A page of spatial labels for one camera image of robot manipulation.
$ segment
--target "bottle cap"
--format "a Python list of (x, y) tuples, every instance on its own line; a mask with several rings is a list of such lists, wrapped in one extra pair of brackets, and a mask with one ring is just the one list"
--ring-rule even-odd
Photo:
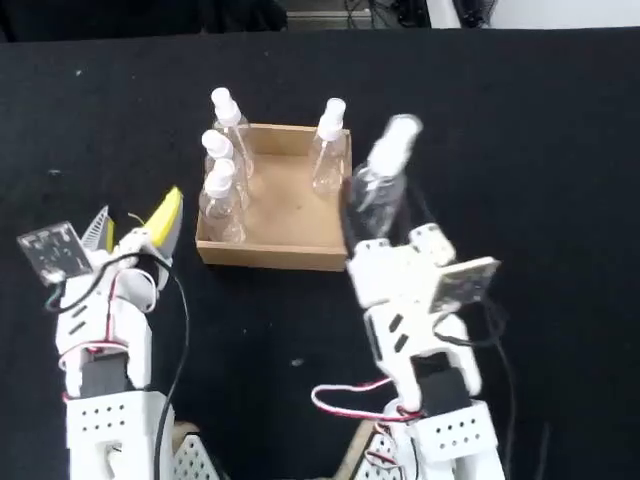
[(233, 185), (236, 167), (233, 160), (218, 158), (204, 181), (204, 191), (212, 198), (224, 198)]
[(209, 156), (215, 159), (233, 158), (231, 140), (216, 130), (207, 130), (202, 134), (202, 146), (207, 149)]
[(382, 137), (367, 158), (371, 170), (381, 177), (395, 177), (407, 164), (422, 122), (415, 115), (391, 117)]
[(318, 123), (318, 136), (331, 142), (340, 136), (347, 104), (340, 98), (330, 98)]
[(215, 106), (216, 117), (225, 127), (234, 127), (240, 122), (242, 113), (238, 104), (231, 98), (229, 90), (226, 88), (216, 88), (211, 92), (211, 101)]

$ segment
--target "black table surface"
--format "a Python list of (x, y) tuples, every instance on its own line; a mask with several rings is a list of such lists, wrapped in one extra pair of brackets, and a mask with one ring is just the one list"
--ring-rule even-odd
[[(66, 477), (55, 319), (15, 236), (84, 230), (107, 202), (147, 215), (185, 194), (175, 264), (192, 351), (174, 406), (234, 479), (332, 474), (356, 421), (309, 401), (318, 383), (380, 376), (346, 274), (212, 268), (194, 248), (212, 88), (255, 122), (312, 125), (330, 96), (361, 161), (387, 119), (425, 129), (408, 175), (461, 258), (504, 264), (517, 381), (514, 479), (635, 478), (640, 447), (636, 294), (640, 30), (237, 34), (0, 45), (0, 464), (3, 478)], [(149, 318), (154, 385), (181, 348), (175, 287)], [(478, 352), (500, 437), (504, 371)], [(337, 399), (380, 409), (390, 390)]]

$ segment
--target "robotic arm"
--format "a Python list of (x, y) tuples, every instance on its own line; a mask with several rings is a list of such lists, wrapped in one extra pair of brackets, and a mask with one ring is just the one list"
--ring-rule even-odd
[[(160, 427), (160, 479), (172, 478), (173, 409), (167, 406), (160, 425), (166, 398), (146, 391), (151, 329), (145, 314), (167, 282), (159, 265), (171, 265), (181, 222), (182, 194), (174, 188), (115, 246), (107, 207), (81, 240), (68, 223), (18, 239), (43, 281), (57, 284), (56, 292), (66, 287), (60, 307), (50, 306), (55, 295), (48, 305), (59, 313), (71, 480), (151, 480)], [(159, 259), (157, 270), (145, 266), (145, 258)]]
[(455, 263), (435, 223), (412, 230), (409, 240), (396, 247), (360, 241), (347, 263), (374, 359), (398, 392), (384, 414), (422, 414), (386, 425), (397, 464), (409, 479), (503, 480), (489, 409), (473, 399), (482, 385), (473, 350), (446, 341), (468, 340), (455, 312), (482, 299), (499, 262)]

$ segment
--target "clear plastic bottle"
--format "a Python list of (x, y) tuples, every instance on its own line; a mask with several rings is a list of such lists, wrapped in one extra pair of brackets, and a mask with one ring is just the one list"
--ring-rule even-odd
[(346, 104), (339, 98), (327, 101), (309, 149), (313, 165), (312, 185), (318, 195), (338, 193), (344, 175), (347, 139), (342, 131)]
[(244, 242), (244, 215), (238, 192), (233, 188), (235, 167), (228, 158), (218, 158), (207, 174), (200, 194), (200, 213), (207, 237), (216, 242)]
[(211, 93), (211, 101), (215, 107), (216, 120), (214, 130), (231, 140), (235, 149), (244, 158), (247, 178), (253, 175), (254, 152), (251, 146), (251, 124), (242, 115), (238, 104), (233, 100), (229, 90), (216, 88)]
[(422, 123), (413, 115), (396, 115), (374, 144), (367, 163), (353, 174), (350, 217), (357, 218), (371, 238), (386, 237), (404, 195), (404, 166)]
[(207, 150), (205, 172), (210, 172), (219, 158), (229, 158), (235, 165), (235, 185), (240, 194), (242, 208), (249, 206), (249, 178), (244, 158), (233, 148), (231, 141), (216, 130), (207, 130), (202, 134), (202, 146)]

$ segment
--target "brown cardboard tray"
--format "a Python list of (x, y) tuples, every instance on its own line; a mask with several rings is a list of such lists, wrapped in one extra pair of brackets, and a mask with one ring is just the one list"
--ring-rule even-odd
[[(345, 177), (351, 175), (347, 135)], [(196, 247), (204, 263), (294, 270), (342, 271), (346, 250), (338, 195), (319, 197), (311, 187), (307, 152), (315, 128), (252, 125), (256, 158), (245, 212), (247, 239), (232, 244), (205, 238), (198, 214)]]

